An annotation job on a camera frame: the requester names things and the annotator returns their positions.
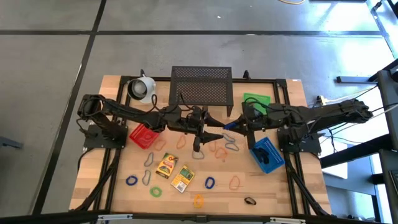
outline wooden table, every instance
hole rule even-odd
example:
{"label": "wooden table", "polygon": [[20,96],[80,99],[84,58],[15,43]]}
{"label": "wooden table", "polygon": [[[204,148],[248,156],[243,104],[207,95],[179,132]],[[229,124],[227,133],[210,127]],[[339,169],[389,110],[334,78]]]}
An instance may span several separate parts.
{"label": "wooden table", "polygon": [[[104,76],[99,93],[107,98],[116,99],[119,81],[120,76]],[[287,85],[290,104],[306,106],[301,81],[287,80]],[[157,82],[156,91],[160,108],[167,106],[169,87],[169,82]],[[236,106],[232,110],[231,117],[227,118],[224,107],[211,106],[209,111],[212,117],[224,123],[236,119],[241,114],[240,102],[242,102],[243,93],[245,92],[269,95],[271,96],[271,103],[275,102],[273,87],[270,84],[234,83],[233,93]],[[283,103],[282,90],[279,91],[279,94],[281,103]],[[126,90],[124,90],[122,102],[124,102],[125,98]],[[144,111],[152,107],[151,105],[143,105],[135,100],[131,101],[130,106]],[[129,126],[129,133],[131,133],[138,124],[128,121],[127,125]],[[219,134],[224,132],[221,128],[207,127],[206,131]],[[228,134],[236,138],[236,144],[240,150],[235,152],[227,149],[228,155],[225,160],[217,159],[215,153],[211,152],[215,144],[217,147],[223,147],[226,142],[225,139],[202,146],[201,150],[205,155],[203,160],[192,159],[194,136],[191,134],[186,135],[186,145],[180,150],[176,148],[176,145],[182,133],[171,132],[168,129],[162,132],[157,139],[157,141],[160,139],[167,141],[161,151],[154,149],[156,142],[151,148],[143,150],[130,139],[127,139],[126,147],[121,152],[111,211],[126,213],[202,213],[208,215],[292,215],[285,167],[282,166],[270,174],[263,173],[248,151],[246,138],[237,133],[229,132]],[[256,132],[257,140],[266,136],[278,148],[276,130],[267,130],[264,133],[261,131]],[[154,153],[154,162],[150,167],[144,167],[144,162],[150,152]],[[169,179],[165,179],[155,173],[165,152],[169,152],[179,158],[176,168]],[[79,206],[97,184],[103,155],[104,149],[94,149],[81,160],[70,208]],[[307,188],[323,209],[330,213],[331,209],[319,160],[309,153],[301,153],[300,155]],[[195,177],[186,191],[181,194],[170,183],[184,164],[195,172]],[[146,169],[152,172],[148,186],[141,182]],[[134,186],[128,186],[125,183],[126,178],[130,175],[136,175],[139,179],[139,182]],[[238,190],[229,189],[229,182],[234,175],[240,179]],[[211,190],[206,189],[204,186],[205,180],[209,176],[214,177],[216,180],[216,184]],[[158,186],[162,189],[161,197],[155,198],[149,193],[149,189],[153,186]],[[104,208],[107,192],[108,184],[104,187],[100,208]],[[298,210],[303,213],[300,191],[297,186],[295,186],[295,192],[298,200]],[[196,194],[201,194],[204,197],[205,203],[202,208],[193,206],[193,199]],[[245,197],[254,198],[257,201],[257,205],[245,204]]]}

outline green rubber band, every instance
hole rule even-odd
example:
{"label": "green rubber band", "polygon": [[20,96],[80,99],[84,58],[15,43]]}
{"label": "green rubber band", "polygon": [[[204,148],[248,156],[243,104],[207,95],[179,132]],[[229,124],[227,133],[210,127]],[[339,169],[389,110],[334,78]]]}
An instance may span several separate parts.
{"label": "green rubber band", "polygon": [[149,193],[154,196],[154,197],[160,197],[162,196],[162,189],[158,188],[158,187],[153,187],[149,190]]}

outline orange rubber band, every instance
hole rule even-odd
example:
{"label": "orange rubber band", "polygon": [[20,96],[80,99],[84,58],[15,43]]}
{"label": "orange rubber band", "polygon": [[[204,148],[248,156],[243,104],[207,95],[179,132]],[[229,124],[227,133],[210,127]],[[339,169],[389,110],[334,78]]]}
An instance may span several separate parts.
{"label": "orange rubber band", "polygon": [[[220,152],[220,150],[224,151],[224,153],[222,153],[221,155],[217,156],[217,153]],[[216,159],[225,159],[227,155],[228,155],[228,152],[223,147],[219,147],[217,149],[216,153],[214,154]]]}
{"label": "orange rubber band", "polygon": [[196,195],[195,198],[193,199],[193,206],[195,208],[201,208],[203,204],[205,203],[205,199],[203,198],[202,195]]}
{"label": "orange rubber band", "polygon": [[156,143],[155,143],[155,147],[154,147],[154,149],[156,150],[156,151],[161,151],[162,149],[163,149],[163,147],[166,145],[166,140],[163,140],[163,139],[160,139],[160,140],[158,140]]}
{"label": "orange rubber band", "polygon": [[211,145],[211,144],[209,144],[209,150],[210,150],[210,152],[215,152],[215,151],[216,151],[216,148],[217,148],[217,142],[216,142],[216,141],[214,142],[214,150],[211,150],[210,145]]}
{"label": "orange rubber band", "polygon": [[[180,142],[181,142],[182,139],[184,140],[184,144],[181,146]],[[177,146],[176,146],[177,149],[182,149],[185,146],[186,143],[187,143],[187,140],[185,139],[185,135],[181,135],[180,139],[177,142]]]}
{"label": "orange rubber band", "polygon": [[[232,181],[233,181],[234,179],[237,179],[237,180],[238,180],[238,186],[236,186],[236,187],[232,187],[232,186],[231,186]],[[229,182],[229,189],[230,189],[230,190],[238,190],[240,185],[241,185],[241,179],[239,179],[238,176],[235,176],[235,175],[234,175],[234,176],[232,177],[231,181]]]}

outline blue plastic basket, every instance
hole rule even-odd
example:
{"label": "blue plastic basket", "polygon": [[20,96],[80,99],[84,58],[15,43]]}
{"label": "blue plastic basket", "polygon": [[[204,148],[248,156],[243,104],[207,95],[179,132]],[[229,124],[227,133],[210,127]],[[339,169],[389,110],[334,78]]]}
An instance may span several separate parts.
{"label": "blue plastic basket", "polygon": [[261,170],[266,174],[271,173],[272,171],[276,170],[278,167],[285,164],[282,156],[280,156],[278,150],[275,146],[271,143],[268,137],[261,139],[260,141],[256,142],[254,145],[255,149],[263,148],[266,152],[269,153],[269,163],[264,164],[259,162],[256,155],[250,150],[250,153],[253,155],[254,159],[256,160],[257,164],[259,164]]}

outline yellow box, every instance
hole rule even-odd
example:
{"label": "yellow box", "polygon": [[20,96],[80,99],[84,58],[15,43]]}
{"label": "yellow box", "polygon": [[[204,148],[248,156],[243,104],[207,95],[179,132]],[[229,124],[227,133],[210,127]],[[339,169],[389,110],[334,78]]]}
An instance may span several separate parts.
{"label": "yellow box", "polygon": [[178,157],[173,156],[169,153],[165,153],[159,166],[157,166],[156,173],[168,179],[173,172],[177,160]]}
{"label": "yellow box", "polygon": [[172,185],[179,192],[183,193],[194,176],[195,173],[188,169],[186,165],[184,165],[180,172],[175,176],[174,180],[172,181]]}

